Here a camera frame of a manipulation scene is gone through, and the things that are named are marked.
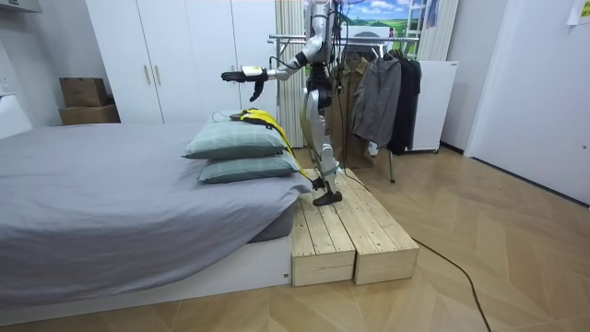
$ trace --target robot leg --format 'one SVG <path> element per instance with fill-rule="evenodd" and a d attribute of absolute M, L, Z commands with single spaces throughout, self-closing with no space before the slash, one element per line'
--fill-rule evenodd
<path fill-rule="evenodd" d="M 308 91 L 305 97 L 301 128 L 309 148 L 313 151 L 313 162 L 326 186 L 325 195 L 313 201 L 317 207 L 320 207 L 342 200 L 342 195 L 336 190 L 338 162 L 334 159 L 332 146 L 325 136 L 325 119 L 318 109 L 319 91 L 317 89 Z"/>

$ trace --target parquet floor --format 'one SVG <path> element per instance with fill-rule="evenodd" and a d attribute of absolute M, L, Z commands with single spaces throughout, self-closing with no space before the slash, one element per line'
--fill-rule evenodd
<path fill-rule="evenodd" d="M 310 167 L 299 151 L 303 167 Z M 355 173 L 406 231 L 476 283 L 494 331 L 590 331 L 590 211 L 443 149 Z M 485 331 L 467 280 L 426 249 L 413 279 L 223 294 L 7 331 Z"/>

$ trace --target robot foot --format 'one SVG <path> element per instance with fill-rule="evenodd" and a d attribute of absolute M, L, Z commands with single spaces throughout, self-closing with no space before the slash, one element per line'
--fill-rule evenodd
<path fill-rule="evenodd" d="M 317 179 L 312 181 L 312 185 L 313 185 L 314 190 L 325 188 L 324 179 L 322 179 L 322 177 L 320 176 Z"/>
<path fill-rule="evenodd" d="M 323 196 L 314 199 L 313 204 L 317 207 L 323 207 L 332 203 L 336 203 L 342 200 L 342 194 L 340 192 L 327 192 Z"/>

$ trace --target mattress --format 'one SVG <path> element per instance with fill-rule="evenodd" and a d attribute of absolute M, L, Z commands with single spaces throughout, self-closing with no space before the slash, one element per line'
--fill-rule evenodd
<path fill-rule="evenodd" d="M 288 234 L 309 182 L 296 173 L 201 184 L 207 161 L 180 157 L 199 127 L 45 127 L 1 139 L 0 309 L 158 287 Z"/>
<path fill-rule="evenodd" d="M 291 230 L 293 229 L 293 214 L 295 212 L 295 204 L 283 211 L 283 213 L 281 213 L 275 221 L 273 221 L 265 229 L 254 236 L 254 238 L 248 243 L 271 241 L 291 234 Z"/>

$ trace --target wooden step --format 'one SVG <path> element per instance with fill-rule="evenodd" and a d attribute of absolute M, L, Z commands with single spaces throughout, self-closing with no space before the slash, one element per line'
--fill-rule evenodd
<path fill-rule="evenodd" d="M 357 252 L 355 283 L 411 278 L 418 258 L 418 245 L 377 198 L 360 184 L 353 171 L 347 170 L 347 175 L 359 182 L 339 174 L 336 186 L 343 200 L 335 203 L 333 208 Z"/>
<path fill-rule="evenodd" d="M 352 279 L 356 251 L 333 206 L 315 207 L 312 194 L 302 195 L 291 240 L 293 286 Z"/>

